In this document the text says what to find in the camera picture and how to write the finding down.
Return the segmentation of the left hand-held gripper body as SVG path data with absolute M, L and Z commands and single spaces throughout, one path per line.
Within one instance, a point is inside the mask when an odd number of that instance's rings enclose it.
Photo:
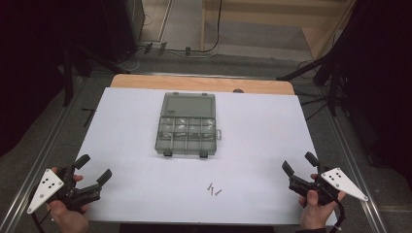
M 34 214 L 43 204 L 54 200 L 61 201 L 68 210 L 83 213 L 82 206 L 100 199 L 101 179 L 96 184 L 76 188 L 74 180 L 76 166 L 60 168 L 55 173 L 47 169 L 41 178 L 32 200 L 27 208 L 28 214 Z

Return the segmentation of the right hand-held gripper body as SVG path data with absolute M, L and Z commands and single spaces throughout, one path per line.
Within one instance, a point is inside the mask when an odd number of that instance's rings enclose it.
M 296 175 L 288 176 L 289 189 L 303 197 L 307 195 L 309 190 L 315 190 L 319 195 L 318 203 L 321 206 L 337 200 L 340 191 L 361 201 L 368 200 L 368 197 L 340 168 L 329 169 L 320 165 L 317 170 L 317 178 L 313 182 L 307 182 Z

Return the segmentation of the person's left hand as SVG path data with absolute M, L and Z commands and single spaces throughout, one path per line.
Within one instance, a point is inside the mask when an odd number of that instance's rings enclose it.
M 85 215 L 68 210 L 66 205 L 59 200 L 51 201 L 47 209 L 60 233 L 87 233 L 88 219 Z

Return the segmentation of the person's right hand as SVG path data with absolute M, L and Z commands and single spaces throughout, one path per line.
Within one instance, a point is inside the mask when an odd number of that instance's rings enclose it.
M 298 197 L 298 204 L 303 210 L 300 215 L 300 229 L 295 233 L 326 233 L 326 221 L 338 204 L 333 201 L 321 206 L 318 201 L 319 195 L 315 190 L 309 190 L 305 197 Z

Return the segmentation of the white table mat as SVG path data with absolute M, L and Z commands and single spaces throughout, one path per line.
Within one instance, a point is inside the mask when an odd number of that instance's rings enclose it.
M 110 169 L 94 221 L 281 225 L 297 224 L 301 208 L 282 169 L 302 179 L 315 173 L 305 159 L 314 149 L 294 95 L 219 92 L 215 155 L 155 151 L 164 93 L 108 88 L 80 149 L 91 160 L 81 169 L 90 185 Z

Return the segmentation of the black tripod stand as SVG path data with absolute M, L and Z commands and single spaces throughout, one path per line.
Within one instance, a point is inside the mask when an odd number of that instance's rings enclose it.
M 321 86 L 324 85 L 327 81 L 330 81 L 328 96 L 326 98 L 326 105 L 330 110 L 331 114 L 335 117 L 338 82 L 341 77 L 341 64 L 339 61 L 338 51 L 330 50 L 324 56 L 310 62 L 302 68 L 298 68 L 296 71 L 285 76 L 278 77 L 277 81 L 289 82 L 297 78 L 298 76 L 301 76 L 311 70 L 315 70 L 316 68 L 319 68 L 319 70 L 313 78 L 313 84 L 315 86 Z
M 89 76 L 92 72 L 92 67 L 89 64 L 89 60 L 92 59 L 103 65 L 107 69 L 111 70 L 115 74 L 129 74 L 124 68 L 119 65 L 111 63 L 103 56 L 88 49 L 82 44 L 66 43 L 63 49 L 63 79 L 64 79 L 64 103 L 63 106 L 67 107 L 74 96 L 73 75 L 72 68 L 75 68 L 81 76 Z

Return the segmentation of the heap of silver metal parts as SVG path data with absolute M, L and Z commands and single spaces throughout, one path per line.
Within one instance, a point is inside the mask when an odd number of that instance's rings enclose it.
M 206 140 L 216 139 L 216 123 L 205 117 L 162 117 L 157 138 L 161 140 Z

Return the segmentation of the grey transparent compartment box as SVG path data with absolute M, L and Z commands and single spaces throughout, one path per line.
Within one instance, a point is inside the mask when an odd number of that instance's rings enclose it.
M 217 132 L 214 94 L 164 94 L 155 141 L 159 154 L 208 158 L 217 151 Z

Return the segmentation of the black curtain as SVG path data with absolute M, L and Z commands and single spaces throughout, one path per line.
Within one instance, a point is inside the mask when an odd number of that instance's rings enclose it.
M 83 31 L 91 0 L 0 0 L 0 157 L 66 81 L 58 67 Z
M 412 188 L 412 0 L 358 0 L 339 41 L 345 104 L 369 159 Z

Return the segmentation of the wooden table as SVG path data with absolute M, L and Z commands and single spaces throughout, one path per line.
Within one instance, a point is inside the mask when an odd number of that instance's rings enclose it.
M 118 74 L 111 87 L 294 95 L 289 82 L 222 77 Z

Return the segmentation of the light wooden furniture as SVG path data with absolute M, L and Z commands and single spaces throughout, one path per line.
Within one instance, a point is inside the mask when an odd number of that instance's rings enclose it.
M 357 0 L 201 0 L 200 48 L 223 54 L 318 58 Z

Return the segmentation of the black cabinet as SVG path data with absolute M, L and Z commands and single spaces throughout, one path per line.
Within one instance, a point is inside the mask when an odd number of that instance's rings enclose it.
M 145 22 L 142 0 L 101 0 L 103 22 L 101 50 L 120 63 L 137 50 Z

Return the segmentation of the aluminium frame rail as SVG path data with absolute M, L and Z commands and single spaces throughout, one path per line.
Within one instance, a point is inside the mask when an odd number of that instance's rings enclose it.
M 0 158 L 0 233 L 13 233 L 27 199 L 50 159 L 50 152 L 87 78 L 76 77 L 74 97 L 63 107 L 59 93 L 30 126 L 17 146 Z
M 333 133 L 337 138 L 338 145 L 342 151 L 343 161 L 345 163 L 346 171 L 349 173 L 349 177 L 352 178 L 358 188 L 368 197 L 367 201 L 360 201 L 360 205 L 365 213 L 365 217 L 369 223 L 372 233 L 388 233 L 387 227 L 381 218 L 374 198 L 372 197 L 372 194 L 366 185 L 365 179 L 361 174 L 361 170 L 356 162 L 356 159 L 350 150 L 349 144 L 344 136 L 338 119 L 332 114 L 329 108 L 326 108 L 326 114 Z

